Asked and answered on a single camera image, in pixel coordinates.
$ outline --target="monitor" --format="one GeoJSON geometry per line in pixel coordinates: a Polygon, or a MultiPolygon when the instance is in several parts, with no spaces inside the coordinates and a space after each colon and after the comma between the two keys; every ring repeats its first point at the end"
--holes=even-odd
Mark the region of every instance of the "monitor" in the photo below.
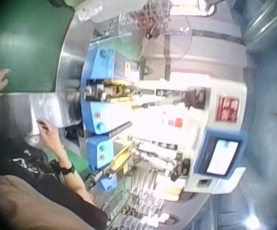
{"type": "Polygon", "coordinates": [[[248,142],[246,132],[230,132],[208,129],[194,173],[229,179],[242,158],[248,142]]]}

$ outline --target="display screen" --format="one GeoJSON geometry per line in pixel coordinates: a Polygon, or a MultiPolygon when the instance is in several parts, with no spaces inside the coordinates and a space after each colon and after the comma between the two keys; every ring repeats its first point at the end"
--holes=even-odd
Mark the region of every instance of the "display screen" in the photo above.
{"type": "Polygon", "coordinates": [[[218,140],[213,152],[207,172],[218,175],[225,175],[239,143],[235,141],[218,140]]]}

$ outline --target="wristwatch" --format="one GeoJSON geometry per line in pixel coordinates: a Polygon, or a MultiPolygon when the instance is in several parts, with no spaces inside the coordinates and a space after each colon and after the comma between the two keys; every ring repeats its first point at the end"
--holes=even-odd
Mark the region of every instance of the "wristwatch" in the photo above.
{"type": "Polygon", "coordinates": [[[58,170],[59,172],[61,172],[63,175],[67,175],[69,173],[74,173],[76,168],[75,166],[73,165],[73,163],[71,163],[71,168],[70,169],[66,169],[66,168],[62,168],[60,167],[60,164],[58,163],[58,170]]]}

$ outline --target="black t-shirt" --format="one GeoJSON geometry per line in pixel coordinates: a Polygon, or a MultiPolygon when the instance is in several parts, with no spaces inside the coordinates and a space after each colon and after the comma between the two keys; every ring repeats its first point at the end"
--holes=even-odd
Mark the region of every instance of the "black t-shirt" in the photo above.
{"type": "Polygon", "coordinates": [[[96,230],[104,230],[107,215],[64,186],[50,167],[46,154],[24,141],[0,141],[0,175],[14,175],[40,194],[68,208],[96,230]]]}

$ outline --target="red label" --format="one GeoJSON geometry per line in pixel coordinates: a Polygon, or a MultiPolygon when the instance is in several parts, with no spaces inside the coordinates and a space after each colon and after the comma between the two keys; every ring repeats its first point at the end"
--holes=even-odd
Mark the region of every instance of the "red label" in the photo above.
{"type": "Polygon", "coordinates": [[[236,123],[239,110],[239,99],[220,96],[216,121],[236,123]]]}
{"type": "Polygon", "coordinates": [[[183,119],[177,118],[175,120],[175,127],[181,128],[182,127],[182,123],[183,123],[183,119]]]}

